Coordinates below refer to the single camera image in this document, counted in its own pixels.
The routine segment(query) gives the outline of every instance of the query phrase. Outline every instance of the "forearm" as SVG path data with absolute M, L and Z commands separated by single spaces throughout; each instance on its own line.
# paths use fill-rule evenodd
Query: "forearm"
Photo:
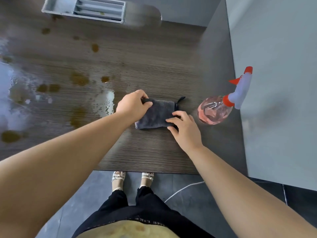
M 301 216 L 209 149 L 188 155 L 238 237 L 317 237 Z
M 0 162 L 0 221 L 41 227 L 77 191 L 130 125 L 113 114 Z

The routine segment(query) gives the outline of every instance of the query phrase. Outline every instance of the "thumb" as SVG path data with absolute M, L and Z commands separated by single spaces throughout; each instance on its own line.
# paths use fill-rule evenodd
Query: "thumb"
M 178 135 L 178 132 L 177 132 L 176 128 L 174 128 L 173 126 L 168 126 L 167 129 L 172 133 L 172 135 L 176 139 L 176 137 Z
M 153 103 L 152 102 L 146 102 L 143 104 L 143 107 L 148 110 L 150 107 L 152 107 Z

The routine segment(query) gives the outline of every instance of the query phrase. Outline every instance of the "yellow shirt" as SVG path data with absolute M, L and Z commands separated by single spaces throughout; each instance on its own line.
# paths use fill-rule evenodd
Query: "yellow shirt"
M 179 238 L 169 228 L 143 224 L 133 220 L 121 220 L 93 228 L 77 238 Z

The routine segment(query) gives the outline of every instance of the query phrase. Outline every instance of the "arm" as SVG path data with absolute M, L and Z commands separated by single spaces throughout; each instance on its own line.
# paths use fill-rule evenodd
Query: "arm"
M 168 127 L 188 154 L 230 227 L 240 238 L 317 237 L 317 229 L 282 201 L 253 183 L 202 145 L 192 116 L 174 112 Z
M 116 113 L 0 162 L 0 237 L 35 237 L 151 102 L 138 90 Z

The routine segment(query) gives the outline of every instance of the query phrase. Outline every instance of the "wooden table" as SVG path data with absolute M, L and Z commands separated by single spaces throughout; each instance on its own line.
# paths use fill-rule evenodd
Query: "wooden table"
M 140 88 L 155 99 L 186 96 L 181 109 L 195 116 L 204 98 L 234 90 L 227 82 L 235 74 L 223 1 L 207 30 L 171 22 L 130 30 L 30 11 L 18 15 L 15 5 L 6 5 L 1 22 L 10 21 L 2 22 L 0 36 L 8 64 L 1 63 L 0 71 L 6 73 L 2 80 L 12 78 L 14 85 L 10 100 L 1 96 L 10 111 L 0 120 L 1 131 L 15 129 L 21 138 L 1 142 L 2 159 L 110 114 L 113 95 L 114 109 L 125 94 Z M 20 112 L 18 125 L 15 112 Z M 203 143 L 246 174 L 240 113 L 233 110 L 222 124 L 199 126 Z M 197 173 L 166 128 L 134 126 L 97 169 Z

